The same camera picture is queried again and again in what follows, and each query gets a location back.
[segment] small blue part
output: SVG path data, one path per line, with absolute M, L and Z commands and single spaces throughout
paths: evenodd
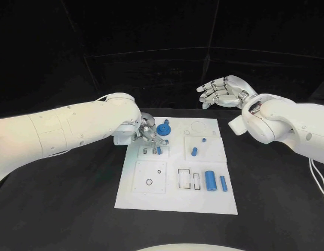
M 171 133 L 171 126 L 165 123 L 165 124 L 159 124 L 156 127 L 156 133 L 161 136 L 166 136 Z
M 197 155 L 197 147 L 194 147 L 191 155 L 192 155 L 192 156 Z
M 217 184 L 215 184 L 215 178 L 214 178 L 213 171 L 205 171 L 205 187 L 207 187 L 207 191 L 217 190 Z
M 227 185 L 226 185 L 224 176 L 220 176 L 220 183 L 223 184 L 223 191 L 227 192 Z

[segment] black table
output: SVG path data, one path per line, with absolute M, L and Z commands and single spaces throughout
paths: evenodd
M 10 174 L 0 188 L 0 250 L 123 251 L 169 243 L 324 250 L 324 201 L 308 159 L 279 142 L 236 136 L 227 123 L 237 110 L 142 111 L 218 119 L 239 215 L 114 209 L 126 146 L 108 137 Z

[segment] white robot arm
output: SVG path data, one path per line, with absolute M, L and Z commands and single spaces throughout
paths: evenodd
M 114 136 L 116 145 L 139 138 L 153 147 L 168 144 L 156 136 L 153 117 L 139 111 L 130 95 L 114 93 L 106 101 L 100 99 L 0 119 L 0 180 L 32 161 L 108 136 Z
M 267 144 L 279 141 L 301 155 L 324 163 L 324 106 L 296 104 L 272 94 L 256 94 L 236 76 L 220 78 L 197 88 L 202 108 L 211 104 L 239 107 L 241 115 L 228 126 L 236 135 L 246 131 Z

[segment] white board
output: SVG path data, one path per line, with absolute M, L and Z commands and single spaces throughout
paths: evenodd
M 156 125 L 165 119 L 172 130 L 162 137 L 169 141 L 162 154 L 153 154 L 142 140 L 127 146 L 114 208 L 237 214 L 217 120 L 156 118 Z M 194 147 L 198 148 L 195 156 L 191 155 Z M 214 171 L 215 191 L 207 191 L 208 170 Z M 221 175 L 227 192 L 223 192 Z

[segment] cable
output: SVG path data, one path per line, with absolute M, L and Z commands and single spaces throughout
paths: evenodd
M 95 101 L 100 101 L 104 97 L 107 97 L 110 94 L 101 96 Z
M 49 156 L 45 156 L 43 158 L 49 158 L 49 157 L 58 156 L 58 155 L 61 155 L 61 154 L 64 154 L 64 153 L 68 153 L 68 152 L 69 152 L 69 150 L 67 150 L 67 151 L 64 151 L 64 152 L 61 152 L 61 153 L 55 153 L 55 154 L 52 154 L 52 155 L 49 155 Z
M 315 167 L 314 160 L 309 158 L 311 174 L 312 174 L 312 177 L 314 177 L 314 179 L 315 179 L 315 181 L 317 181 L 317 185 L 318 185 L 319 191 L 321 191 L 321 193 L 322 193 L 322 195 L 324 195 L 324 188 L 321 188 L 321 185 L 319 185 L 319 183 L 318 183 L 318 179 L 317 179 L 317 177 L 315 177 L 315 174 L 314 174 L 314 171 L 312 171 L 312 167 L 315 168 L 315 171 L 317 171 L 318 174 L 319 174 L 319 178 L 321 178 L 321 180 L 322 180 L 322 187 L 324 187 L 324 177 L 322 177 L 322 175 L 321 175 L 321 172 L 318 171 L 318 168 Z

